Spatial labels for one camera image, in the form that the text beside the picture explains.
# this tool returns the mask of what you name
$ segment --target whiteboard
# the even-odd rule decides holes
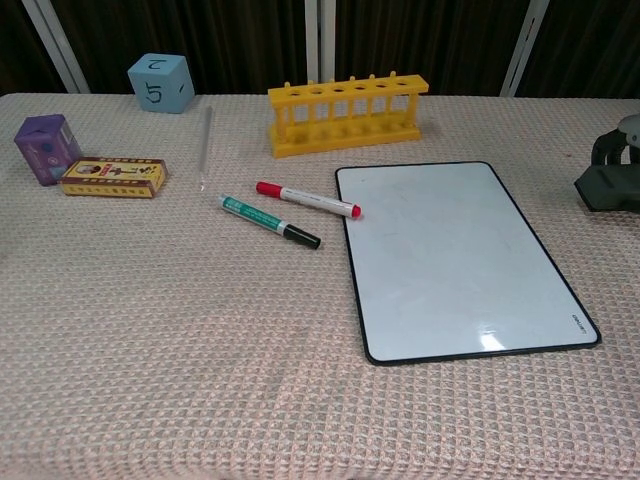
[[[336,171],[375,364],[596,345],[600,333],[483,162]]]

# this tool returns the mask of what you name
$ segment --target background wall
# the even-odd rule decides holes
[[[64,85],[22,2],[1,0],[0,95],[64,91]]]
[[[187,56],[200,94],[306,83],[305,4],[335,2],[336,79],[396,70],[431,94],[498,95],[536,0],[37,1],[94,93],[131,93],[126,71],[147,52]],[[550,0],[517,95],[640,97],[639,25],[638,0]],[[22,0],[2,0],[0,95],[18,91],[66,90]]]
[[[419,73],[432,94],[498,95],[529,0],[338,0],[336,80]]]
[[[549,3],[518,95],[640,98],[640,1]]]

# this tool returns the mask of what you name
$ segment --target dice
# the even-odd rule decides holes
[[[182,55],[147,53],[127,73],[140,108],[149,112],[182,113],[195,95]]]

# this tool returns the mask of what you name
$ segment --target white pole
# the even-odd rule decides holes
[[[524,16],[520,36],[513,49],[511,63],[500,90],[501,97],[514,97],[520,85],[520,79],[529,61],[531,49],[538,36],[542,19],[549,6],[549,0],[530,0],[527,14]]]
[[[304,0],[307,80],[318,83],[318,0]]]
[[[50,0],[22,0],[33,26],[69,93],[91,93]]]
[[[320,0],[320,77],[336,75],[336,0]]]

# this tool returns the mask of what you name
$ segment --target purple box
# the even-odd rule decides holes
[[[55,185],[82,156],[64,115],[27,117],[14,142],[41,185]]]

